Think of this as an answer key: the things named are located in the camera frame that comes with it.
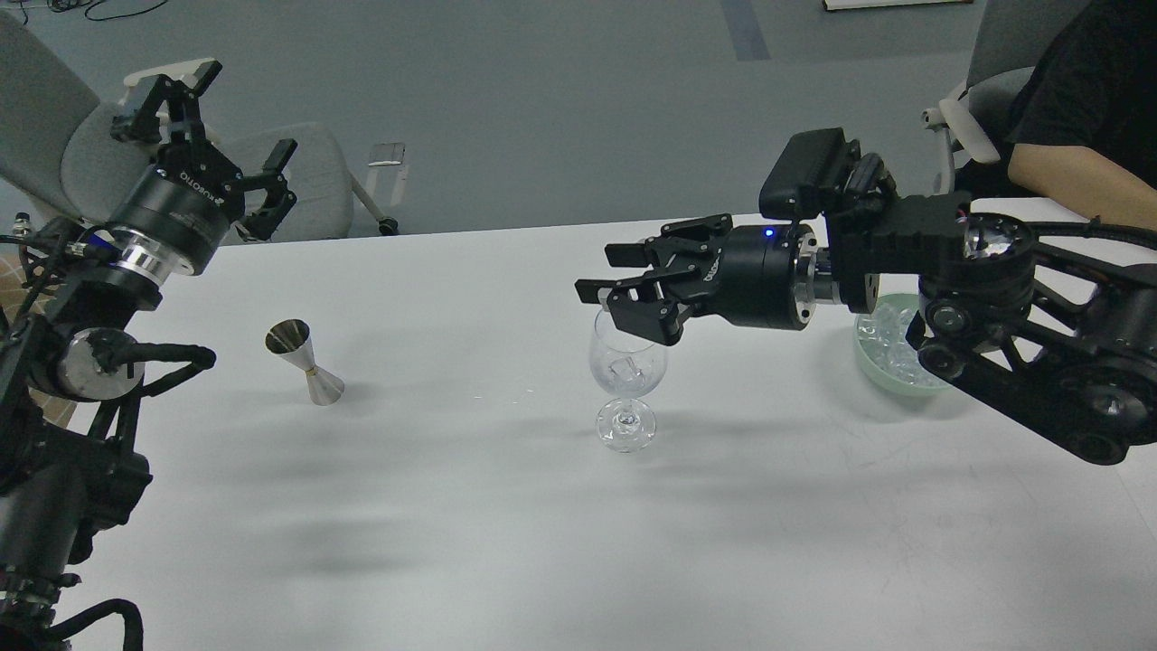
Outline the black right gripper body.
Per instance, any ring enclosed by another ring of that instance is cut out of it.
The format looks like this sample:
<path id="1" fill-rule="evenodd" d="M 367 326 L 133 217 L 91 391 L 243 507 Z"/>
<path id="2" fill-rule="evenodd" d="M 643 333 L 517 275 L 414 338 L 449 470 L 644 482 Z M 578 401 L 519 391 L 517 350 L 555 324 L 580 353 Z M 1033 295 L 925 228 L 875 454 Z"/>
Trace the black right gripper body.
<path id="1" fill-rule="evenodd" d="M 806 256 L 815 252 L 809 225 L 734 225 L 718 258 L 683 284 L 691 316 L 718 315 L 740 328 L 805 330 L 815 316 L 806 291 Z"/>

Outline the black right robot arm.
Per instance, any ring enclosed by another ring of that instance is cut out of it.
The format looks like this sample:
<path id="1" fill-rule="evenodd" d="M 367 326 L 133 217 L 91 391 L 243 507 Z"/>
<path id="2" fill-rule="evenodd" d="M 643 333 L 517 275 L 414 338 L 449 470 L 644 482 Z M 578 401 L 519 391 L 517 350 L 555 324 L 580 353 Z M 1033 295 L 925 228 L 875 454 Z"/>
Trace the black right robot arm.
<path id="1" fill-rule="evenodd" d="M 815 306 L 871 313 L 883 275 L 918 278 L 905 334 L 926 371 L 1086 463 L 1123 461 L 1156 438 L 1154 264 L 1117 265 L 1056 238 L 1154 249 L 1141 228 L 1020 222 L 965 191 L 900 197 L 889 169 L 838 127 L 790 136 L 759 195 L 765 225 L 681 220 L 607 244 L 638 278 L 580 279 L 616 328 L 681 341 L 692 317 L 805 330 Z"/>

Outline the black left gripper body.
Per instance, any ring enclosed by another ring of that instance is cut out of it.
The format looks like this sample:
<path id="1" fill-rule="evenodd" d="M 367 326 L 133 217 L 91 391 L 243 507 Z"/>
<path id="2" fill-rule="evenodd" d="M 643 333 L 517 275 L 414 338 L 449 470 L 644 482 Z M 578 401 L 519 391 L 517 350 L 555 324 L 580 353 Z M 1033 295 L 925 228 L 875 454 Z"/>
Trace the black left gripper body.
<path id="1" fill-rule="evenodd" d="M 242 170 L 214 146 L 165 146 L 104 228 L 120 250 L 115 265 L 147 279 L 201 275 L 243 199 L 227 190 Z"/>

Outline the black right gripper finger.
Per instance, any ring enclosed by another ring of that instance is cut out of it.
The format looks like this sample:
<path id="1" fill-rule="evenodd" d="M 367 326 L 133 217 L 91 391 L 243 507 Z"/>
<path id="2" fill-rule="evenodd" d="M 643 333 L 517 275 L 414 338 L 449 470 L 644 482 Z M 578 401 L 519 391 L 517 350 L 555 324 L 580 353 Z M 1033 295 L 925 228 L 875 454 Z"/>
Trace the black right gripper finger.
<path id="1" fill-rule="evenodd" d="M 721 213 L 710 217 L 679 220 L 659 229 L 659 234 L 634 243 L 610 243 L 604 247 L 613 268 L 686 271 L 691 265 L 706 269 L 720 256 L 734 217 Z"/>
<path id="2" fill-rule="evenodd" d="M 693 313 L 693 301 L 681 295 L 681 286 L 699 280 L 698 268 L 646 271 L 619 280 L 581 278 L 574 288 L 583 304 L 603 308 L 621 333 L 673 346 Z"/>

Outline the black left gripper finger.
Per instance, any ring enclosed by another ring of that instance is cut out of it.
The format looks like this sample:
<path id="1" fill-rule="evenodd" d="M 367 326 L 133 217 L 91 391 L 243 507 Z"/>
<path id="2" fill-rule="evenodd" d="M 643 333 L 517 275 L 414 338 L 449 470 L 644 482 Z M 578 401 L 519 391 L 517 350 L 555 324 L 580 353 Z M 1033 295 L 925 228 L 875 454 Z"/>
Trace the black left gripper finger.
<path id="1" fill-rule="evenodd" d="M 237 193 L 246 194 L 263 191 L 264 201 L 258 209 L 248 212 L 237 222 L 237 234 L 244 242 L 271 241 L 277 234 L 277 227 L 296 204 L 296 194 L 288 188 L 285 168 L 297 149 L 297 142 L 292 136 L 277 141 L 268 160 L 259 173 L 244 175 L 237 180 Z"/>
<path id="2" fill-rule="evenodd" d="M 216 59 L 197 59 L 128 74 L 110 136 L 149 147 L 157 164 L 219 164 L 223 153 L 202 123 L 200 99 L 222 69 Z"/>

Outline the person forearm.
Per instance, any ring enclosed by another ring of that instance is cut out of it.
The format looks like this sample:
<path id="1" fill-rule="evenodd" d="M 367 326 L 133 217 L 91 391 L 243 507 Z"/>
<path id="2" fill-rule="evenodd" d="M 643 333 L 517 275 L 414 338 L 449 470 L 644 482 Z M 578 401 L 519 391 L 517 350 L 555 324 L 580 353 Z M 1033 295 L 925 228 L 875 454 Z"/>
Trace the person forearm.
<path id="1" fill-rule="evenodd" d="M 1010 182 L 1106 225 L 1154 231 L 1156 190 L 1086 146 L 1014 145 Z"/>

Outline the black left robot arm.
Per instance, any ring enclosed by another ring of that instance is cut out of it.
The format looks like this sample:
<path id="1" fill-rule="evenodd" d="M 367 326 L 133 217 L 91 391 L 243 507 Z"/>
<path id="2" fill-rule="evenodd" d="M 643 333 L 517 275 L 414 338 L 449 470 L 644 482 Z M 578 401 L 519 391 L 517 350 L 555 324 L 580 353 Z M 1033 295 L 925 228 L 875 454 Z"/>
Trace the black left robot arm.
<path id="1" fill-rule="evenodd" d="M 149 165 L 102 225 L 19 215 L 22 294 L 3 315 L 3 649 L 69 650 L 100 619 L 121 617 L 121 648 L 143 646 L 137 602 L 108 599 L 56 621 L 71 571 L 100 532 L 128 521 L 152 482 L 137 453 L 143 399 L 211 370 L 194 343 L 142 343 L 128 321 L 160 305 L 172 275 L 200 275 L 226 234 L 267 241 L 293 209 L 283 169 L 295 141 L 243 173 L 216 145 L 200 99 L 215 59 L 152 71 L 113 117 L 120 143 L 153 145 Z"/>

